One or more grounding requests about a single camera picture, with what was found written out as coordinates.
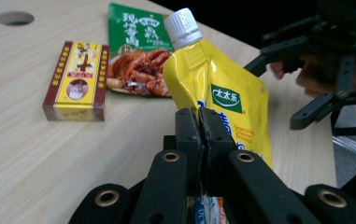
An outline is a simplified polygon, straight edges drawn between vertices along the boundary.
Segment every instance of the green food packet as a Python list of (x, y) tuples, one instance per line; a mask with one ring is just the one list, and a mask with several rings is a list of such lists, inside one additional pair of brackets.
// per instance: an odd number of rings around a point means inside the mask
[(164, 27), (166, 16), (115, 3), (109, 5), (107, 86), (111, 90), (170, 97), (163, 68), (174, 50)]

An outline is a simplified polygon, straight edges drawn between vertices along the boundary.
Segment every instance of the green logo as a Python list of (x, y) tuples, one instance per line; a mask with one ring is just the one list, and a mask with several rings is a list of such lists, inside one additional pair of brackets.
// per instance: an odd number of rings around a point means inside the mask
[(238, 92), (218, 87), (213, 84), (211, 84), (211, 90), (213, 104), (242, 114), (241, 98), (239, 97)]

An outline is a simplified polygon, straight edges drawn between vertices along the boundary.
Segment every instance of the cardboard box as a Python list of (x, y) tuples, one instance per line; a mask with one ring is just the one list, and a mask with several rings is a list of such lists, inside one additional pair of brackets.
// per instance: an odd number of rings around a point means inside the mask
[(43, 102), (47, 120), (105, 120), (109, 46), (64, 42)]

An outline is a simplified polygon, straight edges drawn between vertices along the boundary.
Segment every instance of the picture of meat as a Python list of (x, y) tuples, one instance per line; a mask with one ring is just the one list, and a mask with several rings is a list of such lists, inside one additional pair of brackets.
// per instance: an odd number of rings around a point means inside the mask
[(109, 62), (107, 86), (113, 91), (170, 97), (163, 75), (170, 55), (166, 49), (123, 53)]

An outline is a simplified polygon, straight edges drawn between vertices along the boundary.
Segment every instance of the table surface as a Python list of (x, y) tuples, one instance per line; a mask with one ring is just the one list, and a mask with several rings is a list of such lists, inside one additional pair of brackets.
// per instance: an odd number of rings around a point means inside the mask
[[(145, 0), (116, 3), (161, 13)], [(164, 135), (175, 134), (177, 108), (169, 98), (107, 91), (106, 120), (47, 121), (42, 102), (65, 40), (108, 44), (109, 1), (0, 0), (0, 13), (25, 11), (35, 20), (0, 24), (0, 223), (67, 223), (84, 196), (114, 183), (130, 188), (147, 176)], [(203, 24), (204, 38), (245, 66), (259, 50)], [(311, 98), (296, 73), (277, 81), (262, 75), (270, 91), (269, 134), (274, 171), (291, 189), (335, 187), (328, 118), (291, 131), (290, 117)]]

